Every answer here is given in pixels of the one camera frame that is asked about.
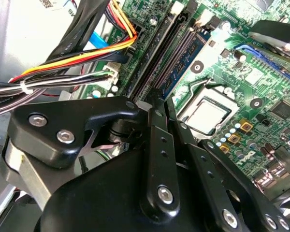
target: wire bundle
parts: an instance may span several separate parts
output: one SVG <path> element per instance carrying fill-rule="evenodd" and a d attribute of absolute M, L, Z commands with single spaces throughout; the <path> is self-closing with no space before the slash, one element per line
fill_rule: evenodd
<path fill-rule="evenodd" d="M 70 52 L 49 59 L 44 64 L 24 71 L 20 76 L 10 80 L 9 83 L 0 83 L 0 114 L 28 103 L 43 94 L 48 88 L 90 84 L 104 80 L 112 74 L 103 71 L 83 75 L 65 75 L 71 67 L 101 60 L 125 63 L 123 56 L 117 52 L 131 46 L 137 38 L 137 33 L 115 0 L 111 0 L 105 12 L 109 12 L 111 19 L 118 27 L 127 32 L 127 37 L 117 44 L 102 49 Z"/>

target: green circuit board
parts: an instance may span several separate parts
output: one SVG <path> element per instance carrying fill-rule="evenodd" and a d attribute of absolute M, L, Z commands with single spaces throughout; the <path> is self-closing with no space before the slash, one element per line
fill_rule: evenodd
<path fill-rule="evenodd" d="M 184 79 L 174 90 L 174 103 L 176 110 L 180 110 L 185 102 L 191 97 L 190 86 L 195 82 L 205 78 L 213 78 L 217 83 L 231 87 L 235 92 L 235 100 L 240 107 L 235 116 L 221 129 L 217 138 L 222 135 L 224 130 L 234 119 L 245 118 L 253 125 L 250 133 L 239 133 L 241 139 L 236 145 L 228 144 L 228 155 L 238 167 L 249 177 L 264 168 L 269 160 L 260 152 L 260 147 L 266 142 L 270 142 L 274 147 L 284 144 L 282 137 L 290 138 L 290 115 L 282 119 L 272 113 L 273 109 L 280 102 L 290 106 L 290 81 L 285 77 L 269 68 L 267 65 L 256 58 L 247 55 L 247 60 L 238 67 L 238 61 L 233 57 L 224 58 L 220 55 L 223 49 L 232 50 L 234 46 L 242 43 L 259 45 L 247 35 L 251 27 L 259 20 L 268 19 L 273 21 L 284 20 L 290 23 L 290 0 L 266 0 L 264 5 L 261 1 L 254 0 L 198 0 L 199 4 L 194 18 L 197 18 L 205 9 L 208 9 L 222 21 L 231 23 L 228 33 L 223 30 L 216 30 L 211 35 L 211 40 L 215 41 L 216 46 L 207 46 L 198 55 L 199 60 L 204 63 L 205 69 L 200 74 L 188 71 Z M 133 52 L 129 53 L 128 64 L 122 65 L 119 71 L 121 94 L 131 81 L 131 74 L 138 65 L 138 62 L 145 50 L 150 46 L 150 39 L 155 33 L 156 28 L 150 25 L 152 16 L 158 19 L 158 23 L 167 13 L 167 9 L 172 2 L 167 0 L 126 0 L 123 5 L 124 12 L 130 20 L 142 28 L 142 37 L 133 45 Z M 108 43 L 117 43 L 123 37 L 122 32 L 113 29 Z M 100 62 L 97 70 L 102 69 L 105 63 Z M 88 85 L 82 98 L 91 96 L 93 90 L 98 89 L 101 96 L 105 97 L 108 90 L 102 89 L 99 85 Z M 250 102 L 255 99 L 262 99 L 262 106 L 253 109 Z M 257 119 L 256 115 L 262 114 L 270 121 L 269 126 L 264 126 Z M 247 147 L 247 141 L 253 140 L 256 147 L 253 149 L 254 155 L 250 159 L 242 161 L 235 152 L 242 150 L 244 154 L 251 151 Z"/>

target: motherboard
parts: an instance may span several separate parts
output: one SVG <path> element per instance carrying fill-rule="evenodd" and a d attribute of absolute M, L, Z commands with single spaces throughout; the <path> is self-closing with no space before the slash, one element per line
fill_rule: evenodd
<path fill-rule="evenodd" d="M 121 67 L 97 64 L 116 69 L 116 81 L 88 85 L 82 98 L 139 101 L 159 89 L 195 138 L 213 140 L 245 175 L 277 174 L 275 151 L 290 152 L 290 56 L 262 43 L 258 27 L 290 25 L 290 0 L 126 0 L 122 9 L 138 40 Z M 124 36 L 114 28 L 108 43 Z"/>

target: black ram slot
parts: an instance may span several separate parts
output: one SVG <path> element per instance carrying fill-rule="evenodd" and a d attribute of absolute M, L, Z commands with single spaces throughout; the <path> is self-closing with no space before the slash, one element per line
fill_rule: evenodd
<path fill-rule="evenodd" d="M 190 16 L 191 15 L 185 11 L 179 15 L 175 23 L 172 25 L 172 28 L 169 30 L 159 47 L 159 52 L 152 57 L 147 68 L 139 78 L 138 83 L 135 85 L 133 92 L 130 93 L 130 98 L 134 101 L 138 100 L 138 97 L 141 96 L 142 92 L 147 91 L 145 87 L 151 86 L 150 83 L 155 80 L 155 74 L 159 72 L 163 58 L 172 47 L 174 41 L 177 39 L 179 31 L 186 25 L 187 19 Z"/>
<path fill-rule="evenodd" d="M 126 87 L 124 92 L 128 97 L 134 92 L 136 85 L 142 79 L 144 72 L 148 68 L 152 58 L 157 53 L 158 49 L 161 46 L 161 43 L 164 41 L 165 36 L 171 29 L 174 21 L 176 20 L 177 15 L 172 15 L 168 13 L 162 20 L 159 28 L 157 29 L 155 35 L 152 37 L 147 50 L 142 55 L 140 62 L 137 65 L 137 68 L 133 71 L 131 75 L 131 84 Z"/>

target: blue pcie slot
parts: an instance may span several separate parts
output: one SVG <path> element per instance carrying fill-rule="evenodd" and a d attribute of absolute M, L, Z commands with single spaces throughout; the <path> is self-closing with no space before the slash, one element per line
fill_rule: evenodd
<path fill-rule="evenodd" d="M 169 94 L 173 91 L 177 83 L 180 81 L 181 77 L 184 75 L 186 70 L 189 68 L 191 63 L 194 61 L 196 56 L 202 50 L 206 42 L 210 39 L 211 35 L 205 31 L 197 32 L 195 40 L 191 42 L 188 49 L 180 58 L 177 65 L 175 65 L 170 72 L 169 77 L 161 85 L 160 90 L 163 93 L 164 99 L 166 99 Z"/>
<path fill-rule="evenodd" d="M 257 51 L 253 47 L 247 45 L 247 44 L 240 44 L 234 47 L 235 50 L 243 50 L 244 52 L 247 52 L 249 54 L 252 54 L 256 58 L 262 60 L 264 63 L 272 67 L 274 70 L 282 74 L 284 77 L 288 78 L 290 80 L 290 74 L 283 71 L 284 69 L 280 67 L 279 65 L 275 64 L 271 60 L 269 60 L 265 55 L 263 55 L 261 52 Z"/>

